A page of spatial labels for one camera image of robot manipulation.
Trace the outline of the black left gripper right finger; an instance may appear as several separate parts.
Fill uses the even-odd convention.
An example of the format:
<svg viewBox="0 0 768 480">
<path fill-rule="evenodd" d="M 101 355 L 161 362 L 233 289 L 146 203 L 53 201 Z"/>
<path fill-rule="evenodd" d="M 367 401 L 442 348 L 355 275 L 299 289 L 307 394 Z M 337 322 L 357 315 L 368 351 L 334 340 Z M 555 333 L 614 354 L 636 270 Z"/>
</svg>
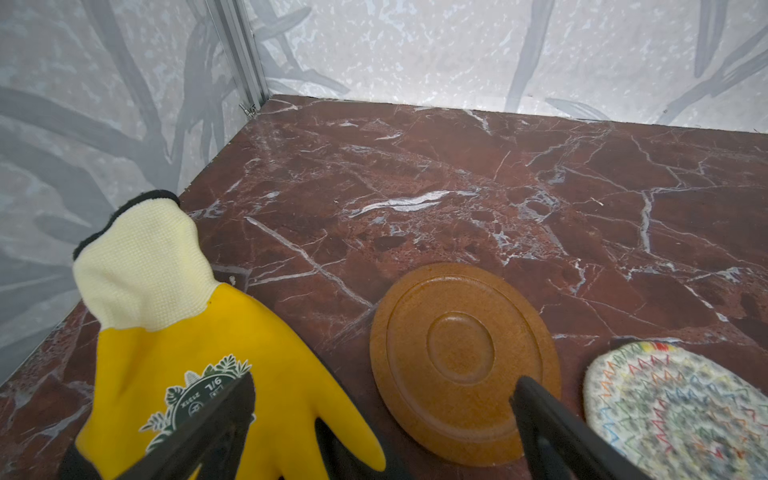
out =
<svg viewBox="0 0 768 480">
<path fill-rule="evenodd" d="M 532 478 L 648 477 L 533 378 L 517 380 L 510 405 Z"/>
</svg>

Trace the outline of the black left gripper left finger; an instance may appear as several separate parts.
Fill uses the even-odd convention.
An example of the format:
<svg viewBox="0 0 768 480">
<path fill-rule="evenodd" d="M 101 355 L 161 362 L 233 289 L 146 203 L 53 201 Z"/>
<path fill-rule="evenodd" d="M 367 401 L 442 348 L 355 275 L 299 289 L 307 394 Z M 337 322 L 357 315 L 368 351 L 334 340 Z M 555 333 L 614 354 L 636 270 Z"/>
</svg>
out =
<svg viewBox="0 0 768 480">
<path fill-rule="evenodd" d="M 234 479 L 255 406 L 252 376 L 230 383 L 122 479 Z"/>
</svg>

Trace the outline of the multicolour woven round coaster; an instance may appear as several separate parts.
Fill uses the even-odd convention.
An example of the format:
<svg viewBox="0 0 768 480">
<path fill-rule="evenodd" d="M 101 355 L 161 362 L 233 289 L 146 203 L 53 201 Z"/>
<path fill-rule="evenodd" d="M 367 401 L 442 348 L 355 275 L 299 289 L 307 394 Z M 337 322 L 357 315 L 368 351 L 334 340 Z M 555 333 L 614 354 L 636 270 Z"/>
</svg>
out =
<svg viewBox="0 0 768 480">
<path fill-rule="evenodd" d="M 764 479 L 767 397 L 683 348 L 640 341 L 595 359 L 587 424 L 654 479 Z"/>
</svg>

